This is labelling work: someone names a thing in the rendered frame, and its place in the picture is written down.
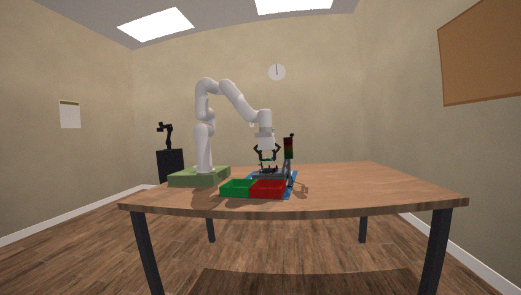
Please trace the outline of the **red bin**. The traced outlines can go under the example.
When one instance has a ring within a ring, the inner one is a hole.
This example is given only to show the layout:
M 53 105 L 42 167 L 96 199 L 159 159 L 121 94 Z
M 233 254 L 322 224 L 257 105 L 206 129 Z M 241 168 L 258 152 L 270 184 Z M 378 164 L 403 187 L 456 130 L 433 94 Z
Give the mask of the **red bin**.
M 249 198 L 281 199 L 285 188 L 285 179 L 258 179 L 249 188 Z

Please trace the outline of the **green open bin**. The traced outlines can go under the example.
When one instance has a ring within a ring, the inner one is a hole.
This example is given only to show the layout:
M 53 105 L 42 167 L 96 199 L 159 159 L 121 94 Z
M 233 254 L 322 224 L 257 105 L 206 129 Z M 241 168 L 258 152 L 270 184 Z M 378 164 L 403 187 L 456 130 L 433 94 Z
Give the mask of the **green open bin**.
M 256 181 L 257 179 L 231 179 L 230 181 L 226 182 L 225 184 L 219 187 L 220 196 L 248 198 L 248 188 L 252 186 Z

